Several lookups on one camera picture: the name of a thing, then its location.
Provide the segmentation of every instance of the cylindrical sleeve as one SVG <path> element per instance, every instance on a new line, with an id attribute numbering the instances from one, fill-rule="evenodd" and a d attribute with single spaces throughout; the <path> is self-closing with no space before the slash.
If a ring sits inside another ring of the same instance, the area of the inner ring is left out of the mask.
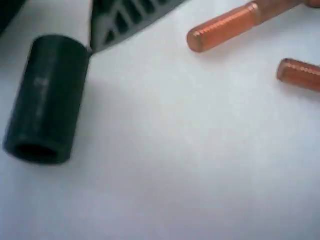
<path id="1" fill-rule="evenodd" d="M 45 35 L 32 45 L 3 147 L 37 164 L 71 156 L 90 54 L 79 42 Z"/>

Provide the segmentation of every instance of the white surface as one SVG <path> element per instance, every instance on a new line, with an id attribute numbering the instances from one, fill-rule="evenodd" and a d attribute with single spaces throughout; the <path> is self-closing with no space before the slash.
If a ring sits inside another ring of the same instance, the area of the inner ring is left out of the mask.
<path id="1" fill-rule="evenodd" d="M 320 14 L 188 50 L 191 27 L 242 3 L 189 1 L 93 57 L 72 160 L 0 154 L 0 239 L 320 239 L 320 94 L 275 79 L 282 58 L 319 63 Z M 32 39 L 87 43 L 89 5 L 31 0 L 0 39 L 1 135 Z"/>

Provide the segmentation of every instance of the threaded copper stud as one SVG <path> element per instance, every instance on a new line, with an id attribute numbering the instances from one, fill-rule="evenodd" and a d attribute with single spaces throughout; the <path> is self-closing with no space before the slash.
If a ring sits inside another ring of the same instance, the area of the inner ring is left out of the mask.
<path id="1" fill-rule="evenodd" d="M 194 52 L 207 51 L 302 3 L 320 7 L 320 0 L 251 1 L 191 29 L 186 36 L 188 46 Z"/>
<path id="2" fill-rule="evenodd" d="M 288 84 L 320 92 L 320 67 L 285 58 L 277 70 L 277 78 Z"/>

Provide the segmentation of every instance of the tube opening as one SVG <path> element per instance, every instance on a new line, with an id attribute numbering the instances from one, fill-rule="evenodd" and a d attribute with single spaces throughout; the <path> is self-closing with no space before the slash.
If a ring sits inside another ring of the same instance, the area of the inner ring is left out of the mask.
<path id="1" fill-rule="evenodd" d="M 51 164 L 58 154 L 56 151 L 39 144 L 22 143 L 14 148 L 18 158 L 38 164 Z"/>

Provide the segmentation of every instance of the ribbed plastic part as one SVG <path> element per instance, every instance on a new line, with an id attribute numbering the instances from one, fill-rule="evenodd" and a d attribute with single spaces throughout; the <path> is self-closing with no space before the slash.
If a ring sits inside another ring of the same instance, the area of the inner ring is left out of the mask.
<path id="1" fill-rule="evenodd" d="M 26 0 L 0 0 L 0 35 Z"/>
<path id="2" fill-rule="evenodd" d="M 90 47 L 94 53 L 129 38 L 185 0 L 93 0 Z"/>

